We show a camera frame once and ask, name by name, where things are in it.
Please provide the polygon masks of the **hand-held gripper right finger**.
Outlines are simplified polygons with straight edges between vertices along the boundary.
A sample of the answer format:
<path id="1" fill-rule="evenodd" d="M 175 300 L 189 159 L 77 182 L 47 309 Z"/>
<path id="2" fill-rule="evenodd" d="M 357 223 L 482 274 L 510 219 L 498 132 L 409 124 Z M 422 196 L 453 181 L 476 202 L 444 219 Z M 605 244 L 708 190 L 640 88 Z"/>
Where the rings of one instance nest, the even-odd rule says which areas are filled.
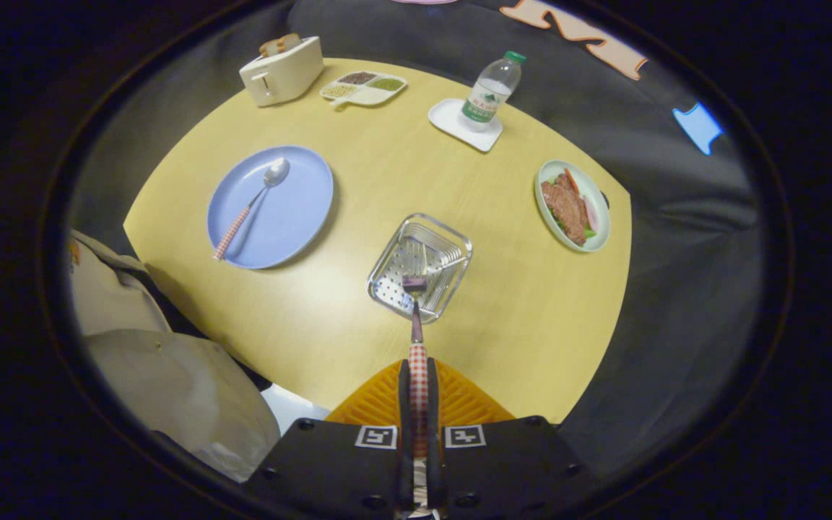
<path id="1" fill-rule="evenodd" d="M 428 361 L 427 503 L 447 517 L 559 517 L 595 487 L 588 464 L 541 415 L 512 417 Z"/>

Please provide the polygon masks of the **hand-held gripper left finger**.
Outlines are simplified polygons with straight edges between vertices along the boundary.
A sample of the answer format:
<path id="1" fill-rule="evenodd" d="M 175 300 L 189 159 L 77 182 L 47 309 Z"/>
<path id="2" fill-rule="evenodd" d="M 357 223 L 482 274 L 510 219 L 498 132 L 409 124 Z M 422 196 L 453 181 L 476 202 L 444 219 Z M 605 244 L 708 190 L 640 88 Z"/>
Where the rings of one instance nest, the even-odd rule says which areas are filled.
<path id="1" fill-rule="evenodd" d="M 389 421 L 298 418 L 244 490 L 297 516 L 407 516 L 414 509 L 409 363 L 390 365 L 360 388 L 359 397 L 360 404 L 380 397 Z"/>

